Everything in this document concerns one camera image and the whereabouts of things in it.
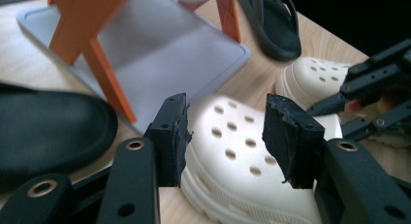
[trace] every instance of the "black flip-flop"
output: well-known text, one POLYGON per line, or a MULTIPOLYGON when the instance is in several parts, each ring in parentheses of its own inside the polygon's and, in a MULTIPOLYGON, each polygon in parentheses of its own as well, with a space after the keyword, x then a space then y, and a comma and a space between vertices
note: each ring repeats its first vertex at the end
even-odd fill
POLYGON ((83 167, 111 146, 117 126, 97 97, 0 82, 0 184, 83 167))
POLYGON ((301 55, 299 22, 291 0, 238 0, 263 52, 280 61, 301 55))

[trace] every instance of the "white clog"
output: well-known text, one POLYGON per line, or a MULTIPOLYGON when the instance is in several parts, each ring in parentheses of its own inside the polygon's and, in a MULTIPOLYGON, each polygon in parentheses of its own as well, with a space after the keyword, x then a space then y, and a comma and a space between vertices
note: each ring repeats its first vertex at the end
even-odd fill
MULTIPOLYGON (((314 103, 325 99, 339 91, 345 80, 350 64, 332 62, 314 57, 300 57, 286 66, 276 78, 274 92, 296 102, 306 110, 314 103)), ((380 113, 376 105, 372 104, 360 112, 339 113, 340 122, 345 123, 355 117, 361 117, 368 121, 380 113)), ((377 143, 393 147, 406 147, 411 143, 401 137, 391 135, 379 135, 378 133, 368 137, 377 143)))
MULTIPOLYGON (((293 189, 262 140, 264 113, 225 96, 188 111, 193 140, 181 189, 219 223, 321 223, 311 189, 293 189)), ((326 139, 341 138, 336 114, 317 118, 326 139)))

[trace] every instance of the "wooden surface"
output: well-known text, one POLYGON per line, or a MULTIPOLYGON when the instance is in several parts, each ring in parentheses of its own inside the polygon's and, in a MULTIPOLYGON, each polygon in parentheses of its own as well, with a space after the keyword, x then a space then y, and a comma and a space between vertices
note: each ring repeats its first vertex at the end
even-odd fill
MULTIPOLYGON (((34 88, 68 90, 91 94, 91 91, 58 63, 46 57, 23 33, 16 23, 16 13, 22 9, 45 4, 46 0, 33 0, 0 7, 0 80, 34 88)), ((229 79, 217 93, 225 94, 257 110, 265 109, 266 94, 272 91, 276 76, 290 62, 278 62, 265 57, 256 45, 243 11, 237 5, 242 43, 251 50, 248 63, 229 79)), ((200 16, 218 25, 214 1, 197 10, 200 16)), ((302 55, 346 63, 359 63, 366 56, 334 35, 299 15, 302 55)), ((110 164, 115 147, 122 141, 138 136, 127 123, 120 120, 117 137, 112 147, 96 162, 71 174, 76 181, 84 172, 96 172, 110 164)), ((365 141, 386 171, 411 181, 411 150, 394 149, 365 141)), ((0 189, 0 206, 11 192, 0 189)), ((196 212, 176 188, 160 188, 161 218, 163 223, 213 223, 196 212)))

